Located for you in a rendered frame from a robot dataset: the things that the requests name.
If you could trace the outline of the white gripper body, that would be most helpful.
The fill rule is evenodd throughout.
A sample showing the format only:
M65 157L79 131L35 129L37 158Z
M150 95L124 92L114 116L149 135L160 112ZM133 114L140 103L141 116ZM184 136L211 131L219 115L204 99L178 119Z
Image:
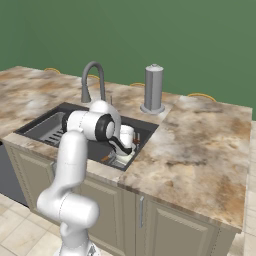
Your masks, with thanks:
M134 154L135 154L135 151L132 151L129 155L126 155L126 156L113 153L112 164L118 167L125 167L128 164L128 162L132 159Z

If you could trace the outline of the beige cabinet door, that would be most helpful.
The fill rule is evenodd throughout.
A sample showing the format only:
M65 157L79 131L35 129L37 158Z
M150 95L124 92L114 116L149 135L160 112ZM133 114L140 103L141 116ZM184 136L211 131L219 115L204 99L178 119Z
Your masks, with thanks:
M125 256L120 190L87 178L79 192L96 201L100 208L97 222L89 229L91 240L113 256Z
M217 229L144 196L143 227L139 228L136 196L136 256L211 256Z
M53 162L8 144L5 147L26 202L37 213L37 199L53 181Z

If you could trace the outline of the dark grey sink basin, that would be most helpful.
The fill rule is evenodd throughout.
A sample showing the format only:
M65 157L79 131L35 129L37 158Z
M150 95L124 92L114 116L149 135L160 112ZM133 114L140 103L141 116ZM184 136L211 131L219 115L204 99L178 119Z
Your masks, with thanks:
M75 110L88 111L88 107L79 106L64 102L50 111L44 113L40 117L24 125L16 130L16 133L25 137L34 139L44 144L59 147L60 140L65 131L62 129L62 119ZM123 172L134 161L141 149L148 142L152 134L158 128L157 124L141 121L138 119L121 117L121 124L134 128L133 143L135 144L135 155L126 163L118 163L115 160L114 149L107 142L88 142L88 159L104 164L106 166L115 167Z

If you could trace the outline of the grey paper towel holder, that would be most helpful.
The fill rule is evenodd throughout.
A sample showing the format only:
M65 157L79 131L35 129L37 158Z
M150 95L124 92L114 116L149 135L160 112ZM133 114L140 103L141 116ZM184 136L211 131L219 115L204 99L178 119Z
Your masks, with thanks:
M162 84L164 68L151 64L145 68L144 102L140 109L144 113L158 115L165 110L162 104Z

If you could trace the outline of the grey curved tap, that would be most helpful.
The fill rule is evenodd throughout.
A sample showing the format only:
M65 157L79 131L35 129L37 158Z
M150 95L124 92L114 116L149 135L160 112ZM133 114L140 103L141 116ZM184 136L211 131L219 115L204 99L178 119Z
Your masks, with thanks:
M89 93L88 85L87 85L87 78L89 71L96 67L98 70L99 78L100 78L100 97L104 101L108 101L106 99L106 91L105 91L105 80L104 80L104 70L102 65L99 62L91 61L89 62L82 73L81 83L82 83L82 94L81 94L81 102L82 103L90 103L91 102L91 96Z

